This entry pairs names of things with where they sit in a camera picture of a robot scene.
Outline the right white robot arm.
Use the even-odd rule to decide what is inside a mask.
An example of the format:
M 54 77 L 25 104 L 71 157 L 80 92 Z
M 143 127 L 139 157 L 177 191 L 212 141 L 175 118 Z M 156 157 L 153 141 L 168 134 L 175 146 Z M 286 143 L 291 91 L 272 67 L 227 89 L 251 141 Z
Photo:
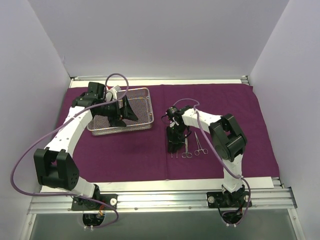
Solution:
M 235 117 L 231 114 L 213 115 L 191 106 L 182 109 L 171 106 L 166 117 L 169 120 L 167 151 L 176 153 L 191 134 L 190 128 L 199 129 L 223 167 L 223 203 L 230 207 L 238 203 L 238 191 L 244 188 L 242 158 L 248 140 Z

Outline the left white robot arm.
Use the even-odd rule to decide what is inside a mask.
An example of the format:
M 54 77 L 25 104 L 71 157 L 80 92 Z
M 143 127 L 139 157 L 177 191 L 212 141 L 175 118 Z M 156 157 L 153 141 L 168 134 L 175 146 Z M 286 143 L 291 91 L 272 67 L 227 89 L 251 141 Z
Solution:
M 55 137 L 33 155 L 40 185 L 82 196 L 83 204 L 90 210 L 100 206 L 98 187 L 80 176 L 73 154 L 83 131 L 95 116 L 107 117 L 111 127 L 125 127 L 124 120 L 138 120 L 126 91 L 120 86 L 107 88 L 102 83 L 90 82 L 87 91 L 72 101 L 62 128 Z

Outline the steel scissors top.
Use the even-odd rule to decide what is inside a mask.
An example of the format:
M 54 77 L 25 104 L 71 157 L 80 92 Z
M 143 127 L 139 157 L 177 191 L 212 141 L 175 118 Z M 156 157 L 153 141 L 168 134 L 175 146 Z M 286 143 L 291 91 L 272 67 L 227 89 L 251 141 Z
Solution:
M 183 159 L 190 159 L 192 158 L 192 153 L 189 152 L 189 149 L 188 149 L 188 137 L 185 135 L 184 137 L 184 152 L 181 154 L 181 157 Z

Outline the purple cloth wrap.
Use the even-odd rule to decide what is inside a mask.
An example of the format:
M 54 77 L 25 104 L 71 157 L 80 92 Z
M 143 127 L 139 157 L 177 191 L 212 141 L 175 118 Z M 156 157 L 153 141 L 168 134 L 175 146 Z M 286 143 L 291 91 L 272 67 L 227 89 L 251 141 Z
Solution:
M 92 183 L 220 179 L 223 167 L 209 152 L 191 158 L 167 152 L 161 118 L 172 105 L 183 108 L 199 101 L 199 110 L 232 114 L 247 138 L 242 159 L 244 177 L 278 177 L 276 161 L 260 105 L 245 84 L 152 85 L 154 122 L 147 130 L 94 136 L 85 130 L 73 152 L 80 176 Z

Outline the wire mesh instrument tray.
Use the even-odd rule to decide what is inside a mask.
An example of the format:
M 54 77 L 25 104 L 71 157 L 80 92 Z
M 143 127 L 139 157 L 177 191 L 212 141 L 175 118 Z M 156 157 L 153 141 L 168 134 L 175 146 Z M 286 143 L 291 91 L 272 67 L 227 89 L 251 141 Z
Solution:
M 146 87 L 129 89 L 126 94 L 128 103 L 137 116 L 137 121 L 125 119 L 125 127 L 111 127 L 106 116 L 96 115 L 87 125 L 94 136 L 150 129 L 154 122 L 154 113 L 150 91 Z

